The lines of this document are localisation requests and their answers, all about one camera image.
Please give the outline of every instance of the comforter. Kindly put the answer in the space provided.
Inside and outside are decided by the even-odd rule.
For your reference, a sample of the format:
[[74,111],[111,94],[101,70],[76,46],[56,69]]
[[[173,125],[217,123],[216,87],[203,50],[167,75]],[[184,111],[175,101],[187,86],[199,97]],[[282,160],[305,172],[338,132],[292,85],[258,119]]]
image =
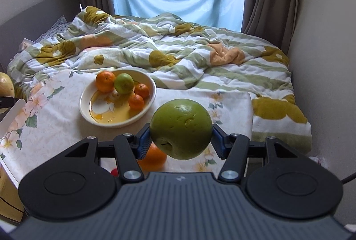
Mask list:
[[311,127],[295,104],[289,59],[266,40],[223,28],[184,22],[165,13],[153,18],[111,16],[95,7],[68,29],[27,47],[8,66],[17,97],[29,99],[61,70],[97,73],[135,68],[160,88],[247,91],[253,104],[252,139],[276,136],[303,153]]

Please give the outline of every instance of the orange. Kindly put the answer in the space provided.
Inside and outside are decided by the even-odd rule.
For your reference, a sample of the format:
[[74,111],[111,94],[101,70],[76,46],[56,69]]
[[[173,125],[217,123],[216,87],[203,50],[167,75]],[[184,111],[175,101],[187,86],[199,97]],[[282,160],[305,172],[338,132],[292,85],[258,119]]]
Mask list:
[[138,94],[143,98],[148,98],[150,95],[150,89],[144,83],[140,83],[137,86],[135,86],[135,94]]
[[113,91],[113,82],[116,76],[110,71],[102,71],[97,75],[95,79],[95,85],[97,89],[103,93],[109,93]]
[[132,109],[140,110],[144,108],[145,102],[142,96],[138,94],[131,94],[129,97],[129,106]]
[[138,160],[138,164],[143,171],[154,172],[163,168],[166,159],[167,155],[152,143],[146,156],[142,160]]

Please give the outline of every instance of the patterned pillow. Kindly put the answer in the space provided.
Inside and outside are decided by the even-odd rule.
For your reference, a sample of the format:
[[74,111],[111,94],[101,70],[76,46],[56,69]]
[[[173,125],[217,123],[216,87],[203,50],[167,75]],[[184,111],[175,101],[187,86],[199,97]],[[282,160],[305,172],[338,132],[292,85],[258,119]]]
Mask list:
[[57,33],[61,33],[65,31],[70,23],[68,23],[64,16],[61,16],[60,19],[57,20],[55,24],[44,34],[37,38],[35,43],[40,42],[43,39],[49,38],[51,36],[56,35]]

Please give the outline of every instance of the green fruit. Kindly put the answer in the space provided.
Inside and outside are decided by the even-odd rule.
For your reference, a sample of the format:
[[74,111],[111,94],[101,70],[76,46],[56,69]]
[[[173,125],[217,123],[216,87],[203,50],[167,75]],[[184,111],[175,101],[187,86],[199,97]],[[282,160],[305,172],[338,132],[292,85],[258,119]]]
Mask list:
[[127,73],[120,73],[114,80],[113,86],[120,94],[131,93],[134,88],[134,80]]
[[191,159],[210,143],[212,122],[202,105],[190,99],[175,99],[156,110],[150,134],[155,145],[168,156]]

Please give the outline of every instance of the bed headboard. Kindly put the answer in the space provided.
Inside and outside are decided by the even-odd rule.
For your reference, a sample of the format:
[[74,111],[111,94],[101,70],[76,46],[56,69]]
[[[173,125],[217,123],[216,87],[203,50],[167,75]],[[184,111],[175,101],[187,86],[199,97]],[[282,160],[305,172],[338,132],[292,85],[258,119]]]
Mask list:
[[6,72],[24,38],[36,40],[62,15],[72,22],[80,10],[79,0],[45,0],[0,25],[0,72]]

